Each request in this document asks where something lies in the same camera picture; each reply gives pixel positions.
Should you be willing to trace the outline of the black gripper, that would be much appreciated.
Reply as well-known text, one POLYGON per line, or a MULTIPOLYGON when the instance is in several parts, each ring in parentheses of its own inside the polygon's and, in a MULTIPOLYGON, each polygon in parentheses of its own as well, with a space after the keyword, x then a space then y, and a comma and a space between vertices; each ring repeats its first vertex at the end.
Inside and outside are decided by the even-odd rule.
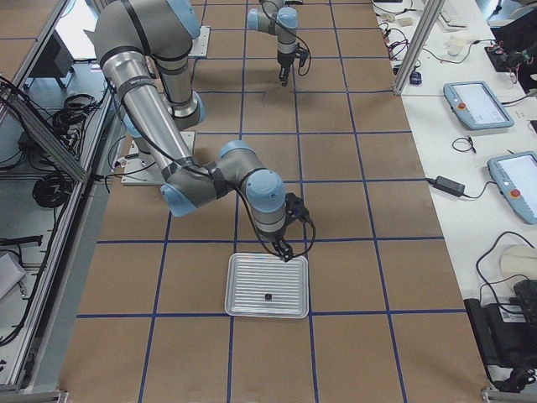
POLYGON ((280 228, 256 227, 258 239, 263 243, 271 243, 274 247, 274 252, 288 262, 293 258, 293 249, 284 239, 287 226, 284 224, 280 228))

